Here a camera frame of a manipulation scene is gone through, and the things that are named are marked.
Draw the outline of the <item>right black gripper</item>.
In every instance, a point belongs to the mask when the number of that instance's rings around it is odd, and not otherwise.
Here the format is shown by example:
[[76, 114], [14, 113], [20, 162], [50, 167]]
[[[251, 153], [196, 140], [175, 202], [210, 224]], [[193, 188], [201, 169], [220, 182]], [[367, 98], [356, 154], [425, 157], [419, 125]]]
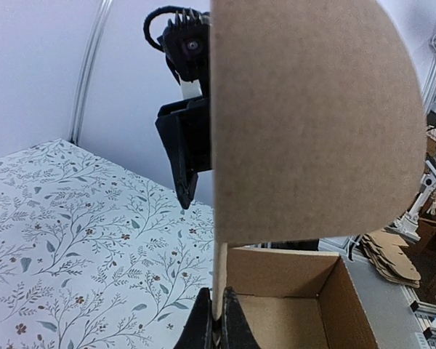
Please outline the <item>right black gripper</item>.
[[177, 199], [190, 207], [198, 173], [211, 170], [210, 99], [194, 97], [161, 106], [156, 128], [168, 156]]

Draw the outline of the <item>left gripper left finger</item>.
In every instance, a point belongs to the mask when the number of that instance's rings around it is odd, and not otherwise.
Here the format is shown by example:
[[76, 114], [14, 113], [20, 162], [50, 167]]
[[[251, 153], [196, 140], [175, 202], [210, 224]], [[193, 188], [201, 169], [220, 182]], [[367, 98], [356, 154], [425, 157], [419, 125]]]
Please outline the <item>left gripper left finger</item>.
[[174, 349], [211, 349], [213, 317], [209, 288], [201, 288]]

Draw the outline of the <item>brown cardboard box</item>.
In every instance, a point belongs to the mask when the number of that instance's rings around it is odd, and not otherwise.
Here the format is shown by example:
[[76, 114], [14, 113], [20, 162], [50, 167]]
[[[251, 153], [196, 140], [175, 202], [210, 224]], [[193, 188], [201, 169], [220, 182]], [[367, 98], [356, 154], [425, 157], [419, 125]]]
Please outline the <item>brown cardboard box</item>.
[[411, 203], [425, 117], [376, 1], [213, 1], [213, 312], [238, 295], [260, 348], [377, 348], [340, 255], [267, 242], [370, 233]]

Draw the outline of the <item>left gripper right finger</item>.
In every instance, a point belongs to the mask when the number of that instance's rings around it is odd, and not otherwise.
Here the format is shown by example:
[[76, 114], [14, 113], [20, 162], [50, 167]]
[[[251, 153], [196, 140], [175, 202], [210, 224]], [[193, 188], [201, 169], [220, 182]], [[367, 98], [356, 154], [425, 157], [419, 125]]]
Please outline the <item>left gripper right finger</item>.
[[221, 348], [260, 349], [239, 303], [238, 295], [231, 286], [225, 288], [222, 297]]

